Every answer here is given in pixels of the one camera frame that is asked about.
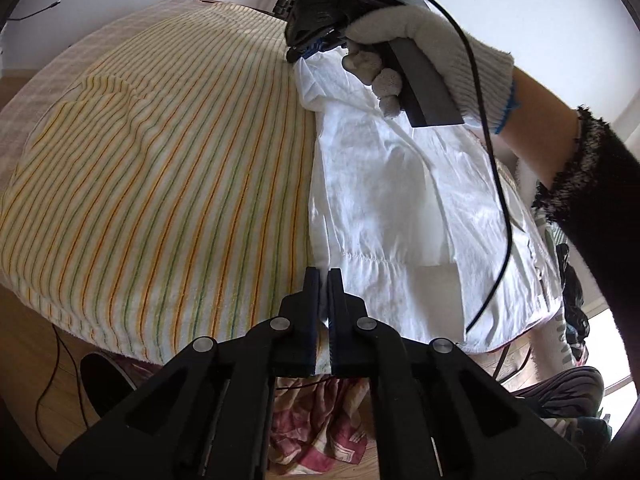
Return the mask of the right forearm black sleeve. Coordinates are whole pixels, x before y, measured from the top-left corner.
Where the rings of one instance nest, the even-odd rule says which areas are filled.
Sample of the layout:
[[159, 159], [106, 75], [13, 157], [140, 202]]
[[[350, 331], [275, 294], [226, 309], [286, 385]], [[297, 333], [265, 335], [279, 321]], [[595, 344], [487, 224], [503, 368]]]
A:
[[604, 120], [514, 70], [518, 107], [499, 136], [540, 181], [535, 205], [588, 266], [639, 371], [639, 163]]

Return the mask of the right hand white glove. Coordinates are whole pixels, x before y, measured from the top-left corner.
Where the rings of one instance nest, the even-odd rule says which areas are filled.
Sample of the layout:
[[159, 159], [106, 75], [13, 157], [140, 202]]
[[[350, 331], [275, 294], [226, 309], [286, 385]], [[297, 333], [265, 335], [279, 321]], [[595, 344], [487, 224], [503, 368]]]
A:
[[346, 37], [357, 44], [412, 40], [442, 77], [465, 122], [479, 127], [480, 107], [471, 68], [475, 64], [489, 131], [499, 133], [506, 125], [515, 106], [514, 58], [509, 53], [470, 35], [460, 37], [444, 18], [418, 6], [369, 13], [347, 27]]

